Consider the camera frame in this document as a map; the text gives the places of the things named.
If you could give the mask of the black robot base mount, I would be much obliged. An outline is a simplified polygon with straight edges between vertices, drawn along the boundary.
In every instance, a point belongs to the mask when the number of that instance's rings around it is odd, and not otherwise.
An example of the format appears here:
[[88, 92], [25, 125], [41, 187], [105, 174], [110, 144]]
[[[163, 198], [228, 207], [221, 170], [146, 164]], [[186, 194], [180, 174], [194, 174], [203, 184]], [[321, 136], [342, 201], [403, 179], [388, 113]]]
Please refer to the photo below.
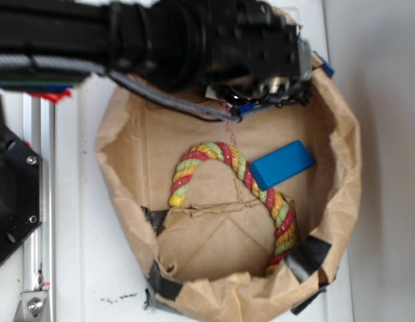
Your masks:
[[0, 267], [41, 224], [38, 155], [5, 124], [0, 96]]

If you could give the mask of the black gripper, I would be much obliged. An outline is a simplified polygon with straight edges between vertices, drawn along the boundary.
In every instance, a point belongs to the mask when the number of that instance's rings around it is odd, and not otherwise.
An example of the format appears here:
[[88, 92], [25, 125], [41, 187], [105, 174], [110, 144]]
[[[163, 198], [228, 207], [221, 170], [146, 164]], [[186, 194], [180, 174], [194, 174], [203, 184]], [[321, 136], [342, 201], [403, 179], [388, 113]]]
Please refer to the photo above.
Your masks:
[[299, 27], [265, 1], [209, 1], [205, 84], [233, 105], [306, 105], [312, 50]]

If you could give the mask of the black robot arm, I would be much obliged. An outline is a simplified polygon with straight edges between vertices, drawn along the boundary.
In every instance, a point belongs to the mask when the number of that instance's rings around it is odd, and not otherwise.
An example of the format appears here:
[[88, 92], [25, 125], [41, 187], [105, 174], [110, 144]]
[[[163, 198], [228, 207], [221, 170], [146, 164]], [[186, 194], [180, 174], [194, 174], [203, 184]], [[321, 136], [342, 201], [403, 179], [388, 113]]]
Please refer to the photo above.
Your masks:
[[78, 82], [78, 60], [169, 93], [203, 84], [230, 101], [310, 96], [310, 46], [264, 1], [0, 1], [0, 86]]

